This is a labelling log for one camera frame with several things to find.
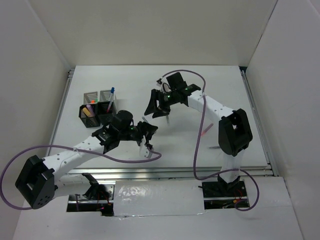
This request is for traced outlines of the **red pen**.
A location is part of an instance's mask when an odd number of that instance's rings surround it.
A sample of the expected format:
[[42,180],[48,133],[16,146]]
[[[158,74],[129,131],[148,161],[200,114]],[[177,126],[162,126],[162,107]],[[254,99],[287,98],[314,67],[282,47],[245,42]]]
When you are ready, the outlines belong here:
[[108,104],[108,107],[107,107],[107,113],[109,113],[109,111],[110,111],[110,108],[111,108],[111,106],[112,106],[112,100],[111,101],[109,101],[109,104]]

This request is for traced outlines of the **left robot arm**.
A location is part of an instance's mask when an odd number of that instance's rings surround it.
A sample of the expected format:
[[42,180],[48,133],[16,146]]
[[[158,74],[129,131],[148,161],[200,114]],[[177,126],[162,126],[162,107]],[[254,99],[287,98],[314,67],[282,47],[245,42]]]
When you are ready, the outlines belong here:
[[15,186],[34,210],[44,207],[57,197],[68,195],[108,201],[110,193],[90,173],[71,176],[67,174],[94,157],[106,158],[106,154],[117,148],[122,141],[137,143],[140,155],[144,157],[139,163],[155,161],[161,154],[152,156],[155,152],[149,141],[157,130],[157,126],[145,121],[134,125],[133,115],[127,110],[121,110],[107,124],[76,146],[61,146],[60,153],[45,158],[37,155],[29,157]]

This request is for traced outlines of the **pink orange pen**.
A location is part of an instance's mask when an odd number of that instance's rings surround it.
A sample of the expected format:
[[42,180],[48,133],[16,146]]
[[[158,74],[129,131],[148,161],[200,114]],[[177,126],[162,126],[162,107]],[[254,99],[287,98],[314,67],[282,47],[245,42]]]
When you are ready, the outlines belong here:
[[212,127],[214,126],[213,123],[210,123],[205,129],[202,130],[200,136],[204,136]]

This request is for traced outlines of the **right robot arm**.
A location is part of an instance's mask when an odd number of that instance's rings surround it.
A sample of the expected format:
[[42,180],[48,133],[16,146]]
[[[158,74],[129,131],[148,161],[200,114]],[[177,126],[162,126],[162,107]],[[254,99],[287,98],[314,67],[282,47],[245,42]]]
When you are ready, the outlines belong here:
[[223,196],[230,196],[240,181],[243,151],[249,147],[253,134],[247,113],[243,109],[234,110],[205,94],[205,88],[187,84],[181,70],[164,75],[166,81],[158,79],[157,89],[151,90],[150,101],[144,112],[149,119],[168,117],[171,106],[184,104],[201,113],[198,136],[203,133],[203,123],[208,118],[217,126],[217,141],[223,152],[223,165],[217,175],[218,190]]

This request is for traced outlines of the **purple pink highlighter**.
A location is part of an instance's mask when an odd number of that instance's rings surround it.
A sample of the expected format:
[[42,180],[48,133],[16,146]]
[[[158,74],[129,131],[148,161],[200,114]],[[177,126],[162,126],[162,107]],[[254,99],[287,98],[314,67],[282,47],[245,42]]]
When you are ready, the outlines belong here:
[[94,111],[92,105],[87,104],[87,105],[86,105],[86,108],[87,108],[88,111],[90,112],[90,115],[91,115],[92,117],[94,117],[94,116],[95,116],[95,111]]

